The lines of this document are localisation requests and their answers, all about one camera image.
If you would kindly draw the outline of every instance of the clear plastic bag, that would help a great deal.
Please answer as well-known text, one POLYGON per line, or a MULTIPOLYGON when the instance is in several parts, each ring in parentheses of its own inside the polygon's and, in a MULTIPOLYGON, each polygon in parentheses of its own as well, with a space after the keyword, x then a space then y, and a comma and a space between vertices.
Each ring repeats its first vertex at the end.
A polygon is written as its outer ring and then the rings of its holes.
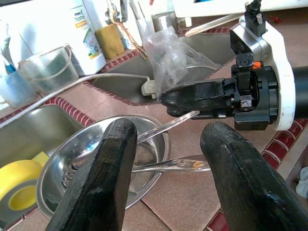
POLYGON ((167 89, 198 81, 200 74, 188 75, 192 68, 204 67, 214 71, 219 68, 182 41, 171 26, 147 37, 143 45, 153 67, 157 97, 167 89))

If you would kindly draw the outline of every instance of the product label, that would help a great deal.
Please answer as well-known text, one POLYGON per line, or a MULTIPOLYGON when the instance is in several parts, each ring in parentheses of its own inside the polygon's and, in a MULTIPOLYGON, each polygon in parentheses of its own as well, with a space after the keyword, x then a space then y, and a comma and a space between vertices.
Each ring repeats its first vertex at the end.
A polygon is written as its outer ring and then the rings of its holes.
POLYGON ((95 35, 88 23, 88 15, 83 5, 71 9, 74 14, 74 23, 76 29, 76 39, 82 39, 80 43, 83 43, 87 50, 87 55, 90 59, 101 54, 99 45, 95 38, 95 35))

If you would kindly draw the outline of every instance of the countertop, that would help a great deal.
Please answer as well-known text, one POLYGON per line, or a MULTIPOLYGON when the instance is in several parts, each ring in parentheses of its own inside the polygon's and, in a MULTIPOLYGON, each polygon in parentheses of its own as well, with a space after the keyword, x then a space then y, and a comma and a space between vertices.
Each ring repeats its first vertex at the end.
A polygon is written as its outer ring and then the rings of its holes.
MULTIPOLYGON (((273 26, 284 36, 287 56, 292 67, 308 65, 307 16, 301 17, 300 20, 298 18, 283 20, 273 26)), ((212 78, 230 77, 232 64, 234 64, 234 60, 213 74, 212 78)), ((123 114, 148 115, 161 123, 173 119, 166 113, 166 108, 160 104, 130 106, 84 84, 80 84, 59 96, 94 120, 123 114)), ((170 158, 201 154, 200 135, 203 128, 212 121, 191 120, 170 130, 170 158)), ((233 118, 221 121, 233 127, 233 118)), ((273 130, 272 126, 268 126, 265 131, 242 131, 240 133, 262 153, 277 132, 273 130)), ((297 148, 299 151, 304 150, 305 147, 302 146, 301 143, 298 147, 296 142, 293 148, 297 148)), ((292 167, 290 164, 284 171, 291 171, 292 167)), ((208 230, 206 226, 219 208, 220 204, 211 172, 164 173, 149 193, 126 211, 123 230, 208 230)), ((48 222, 48 219, 36 210, 12 230, 41 231, 48 222)))

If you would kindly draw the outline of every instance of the stainless steel sink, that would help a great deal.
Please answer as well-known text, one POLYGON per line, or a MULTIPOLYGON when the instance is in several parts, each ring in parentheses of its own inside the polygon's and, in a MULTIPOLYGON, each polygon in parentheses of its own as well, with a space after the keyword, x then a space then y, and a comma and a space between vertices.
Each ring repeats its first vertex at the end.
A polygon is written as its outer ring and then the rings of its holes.
MULTIPOLYGON (((57 105, 37 108, 0 130, 0 167, 17 160, 32 159, 41 151, 51 156, 60 144, 82 128, 57 105)), ((0 230, 25 212, 8 215, 1 211, 0 230)))
MULTIPOLYGON (((217 64, 223 65, 234 56, 230 48, 229 35, 204 34, 182 37, 181 39, 217 64)), ((213 72, 207 68, 192 68, 189 69, 188 75, 205 78, 213 72)), ((153 79, 153 69, 150 62, 143 60, 140 56, 124 62, 108 73, 141 75, 153 79)), ((153 100, 151 96, 143 96, 141 93, 141 86, 146 80, 142 77, 107 77, 97 79, 92 84, 134 103, 154 103, 156 100, 153 100)))

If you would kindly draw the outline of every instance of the stainless steel bowl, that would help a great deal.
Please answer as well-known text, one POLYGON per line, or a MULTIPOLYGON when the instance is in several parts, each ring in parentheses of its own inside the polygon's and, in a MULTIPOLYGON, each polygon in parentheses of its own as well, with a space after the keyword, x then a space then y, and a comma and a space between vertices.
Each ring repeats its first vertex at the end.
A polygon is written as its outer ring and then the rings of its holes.
MULTIPOLYGON (((136 126, 138 134, 149 131, 161 123, 149 116, 125 115, 103 119, 75 133, 66 140, 51 156, 37 184, 37 204, 41 212, 51 218, 59 205, 65 187, 61 180, 70 169, 77 157, 84 159, 90 156, 102 139, 107 126, 119 118, 128 118, 136 126)), ((135 166, 165 161, 170 154, 170 139, 168 133, 159 134, 137 146, 135 166)), ((126 209, 133 206, 154 186, 162 173, 143 172, 131 176, 126 209)))

